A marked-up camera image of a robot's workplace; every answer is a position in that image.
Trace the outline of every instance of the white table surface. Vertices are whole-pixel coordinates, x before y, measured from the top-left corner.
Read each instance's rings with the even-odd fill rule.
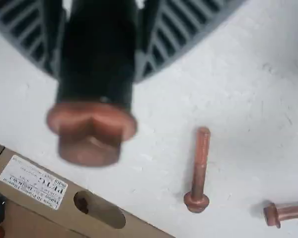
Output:
[[[296,237],[265,201],[298,201],[298,0],[249,0],[210,37],[135,86],[139,132],[103,169],[63,162],[45,124],[57,83],[0,36],[0,143],[177,238]],[[194,131],[212,132],[199,215],[187,211]]]

